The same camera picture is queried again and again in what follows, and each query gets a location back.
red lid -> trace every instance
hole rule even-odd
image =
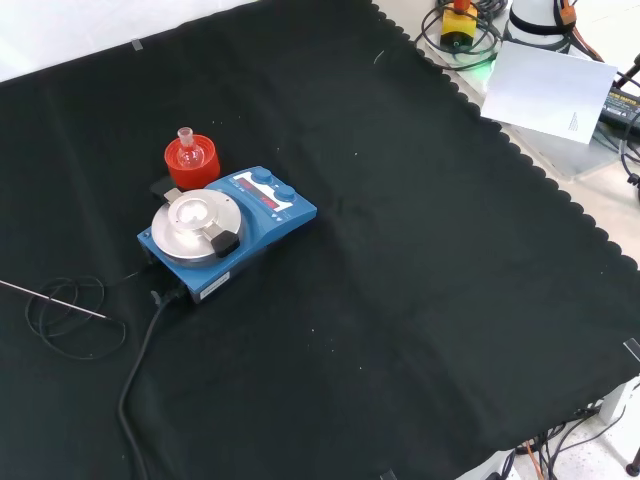
[[[453,0],[453,8],[466,12],[471,6],[471,0]]]
[[[204,188],[220,176],[218,153],[213,142],[204,135],[193,135],[196,145],[204,151],[204,163],[197,168],[186,168],[178,162],[180,139],[176,138],[164,151],[164,161],[171,178],[180,188],[194,190]]]

white wall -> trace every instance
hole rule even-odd
[[[0,82],[254,0],[0,0]]]

blue knob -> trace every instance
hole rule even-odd
[[[266,168],[258,167],[251,174],[251,179],[256,183],[271,183],[273,177]]]
[[[289,185],[281,185],[276,189],[275,197],[283,202],[292,202],[296,196],[296,191]]]

yellow device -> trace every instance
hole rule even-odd
[[[453,8],[445,9],[442,14],[442,34],[440,35],[440,46],[449,47],[451,50],[471,47],[476,34],[476,20],[462,13],[465,12],[474,17],[478,17],[476,7],[471,5],[469,0],[456,0]]]

metal stand leg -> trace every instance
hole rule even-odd
[[[629,475],[632,477],[637,477],[640,475],[640,450],[636,453],[636,458],[633,459],[633,463],[627,465],[625,469]]]

